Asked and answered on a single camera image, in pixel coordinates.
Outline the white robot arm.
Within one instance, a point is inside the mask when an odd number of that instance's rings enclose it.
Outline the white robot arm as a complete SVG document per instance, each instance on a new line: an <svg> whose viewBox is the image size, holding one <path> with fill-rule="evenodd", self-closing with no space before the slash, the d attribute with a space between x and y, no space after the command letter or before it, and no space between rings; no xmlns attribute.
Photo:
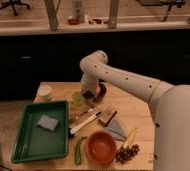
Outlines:
<svg viewBox="0 0 190 171"><path fill-rule="evenodd" d="M172 85L107 62L101 50L81 59L82 90L96 95L104 80L146 102L155 125L153 170L190 171L190 85Z"/></svg>

